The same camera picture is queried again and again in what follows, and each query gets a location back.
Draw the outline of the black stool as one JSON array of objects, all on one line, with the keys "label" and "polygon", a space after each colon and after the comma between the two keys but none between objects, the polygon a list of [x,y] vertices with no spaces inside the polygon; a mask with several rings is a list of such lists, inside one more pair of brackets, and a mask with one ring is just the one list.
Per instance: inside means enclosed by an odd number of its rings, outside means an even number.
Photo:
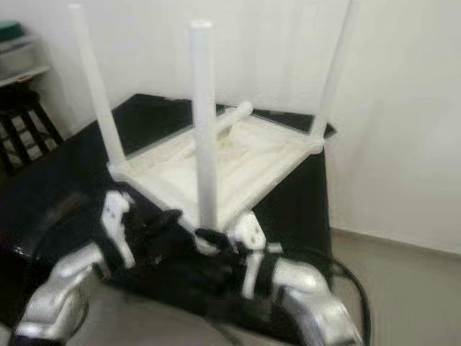
[{"label": "black stool", "polygon": [[27,82],[0,86],[0,125],[1,162],[9,175],[35,161],[30,148],[37,147],[42,157],[52,151],[49,141],[55,147],[63,142],[63,136],[40,104],[39,92]]}]

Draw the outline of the white plastic table leg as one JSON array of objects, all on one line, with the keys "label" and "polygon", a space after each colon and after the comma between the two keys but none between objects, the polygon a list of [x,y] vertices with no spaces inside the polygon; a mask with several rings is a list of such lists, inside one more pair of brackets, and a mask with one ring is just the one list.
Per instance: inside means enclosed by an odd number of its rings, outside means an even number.
[{"label": "white plastic table leg", "polygon": [[[217,122],[215,126],[216,132],[216,141],[221,141],[224,138],[227,138],[230,134],[231,126],[236,122],[244,119],[245,117],[251,115],[254,111],[254,106],[251,102],[242,102],[235,107],[227,107],[223,112],[217,117]],[[174,155],[174,159],[184,159],[193,155],[197,146],[195,141],[187,144],[181,151]]]},{"label": "white plastic table leg", "polygon": [[90,91],[90,99],[101,130],[103,145],[109,158],[109,173],[113,180],[121,181],[125,177],[127,159],[115,125],[115,119],[113,119],[112,109],[109,108],[101,71],[99,71],[97,57],[92,47],[86,11],[82,4],[69,4],[67,9],[71,16],[73,30],[75,30],[83,72]]},{"label": "white plastic table leg", "polygon": [[195,20],[189,23],[199,227],[217,230],[220,227],[220,219],[212,30],[213,25],[210,21]]},{"label": "white plastic table leg", "polygon": [[354,20],[360,11],[362,2],[363,0],[349,0],[348,6],[346,6],[344,20],[339,30],[339,36],[337,36],[329,69],[327,69],[325,83],[323,83],[319,108],[314,115],[312,125],[310,125],[308,135],[310,154],[319,154],[325,148],[325,131],[346,60],[345,48],[352,39]]}]

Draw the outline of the white plastic children table top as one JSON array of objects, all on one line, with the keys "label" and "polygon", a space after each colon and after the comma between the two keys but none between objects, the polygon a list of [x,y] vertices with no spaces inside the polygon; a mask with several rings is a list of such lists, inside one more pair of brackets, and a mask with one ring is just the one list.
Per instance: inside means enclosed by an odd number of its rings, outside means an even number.
[{"label": "white plastic children table top", "polygon": [[[228,234],[237,218],[266,197],[297,165],[310,155],[306,131],[256,115],[231,126],[230,134],[216,141],[218,228]],[[174,159],[194,141],[194,126],[125,155],[126,182],[162,210],[182,210],[178,224],[188,233],[199,227],[197,203],[197,152]]]}]

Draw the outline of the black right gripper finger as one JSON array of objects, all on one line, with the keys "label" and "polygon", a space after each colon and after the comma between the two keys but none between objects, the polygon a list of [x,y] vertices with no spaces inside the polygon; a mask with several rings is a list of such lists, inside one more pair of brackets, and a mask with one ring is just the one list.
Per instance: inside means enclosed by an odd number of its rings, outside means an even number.
[{"label": "black right gripper finger", "polygon": [[205,256],[227,256],[237,254],[236,241],[230,235],[214,229],[198,228],[194,230],[194,249]]}]

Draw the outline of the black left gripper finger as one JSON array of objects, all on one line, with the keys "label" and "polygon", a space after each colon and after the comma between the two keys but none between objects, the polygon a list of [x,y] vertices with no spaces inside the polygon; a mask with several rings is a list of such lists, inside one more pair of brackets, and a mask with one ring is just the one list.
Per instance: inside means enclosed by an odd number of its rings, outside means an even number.
[{"label": "black left gripper finger", "polygon": [[155,218],[149,218],[143,222],[142,239],[155,239],[164,233],[168,233],[174,224],[181,220],[182,210],[164,210]]}]

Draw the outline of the black tablecloth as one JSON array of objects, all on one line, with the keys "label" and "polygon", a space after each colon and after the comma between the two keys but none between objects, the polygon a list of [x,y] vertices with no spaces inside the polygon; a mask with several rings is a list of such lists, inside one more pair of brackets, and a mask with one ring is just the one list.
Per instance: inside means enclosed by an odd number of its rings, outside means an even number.
[{"label": "black tablecloth", "polygon": [[[0,192],[0,320],[12,327],[27,298],[60,257],[82,247],[99,224],[109,189],[122,189],[107,169],[101,131],[91,123],[50,154],[3,182]],[[296,249],[295,258],[330,275],[329,264],[308,254],[331,252],[326,156],[310,156],[280,182],[254,211],[271,241]],[[220,317],[247,332],[299,344],[297,327],[279,307],[241,298],[220,304],[198,289],[190,274],[135,268],[107,285],[143,300],[198,316]]]}]

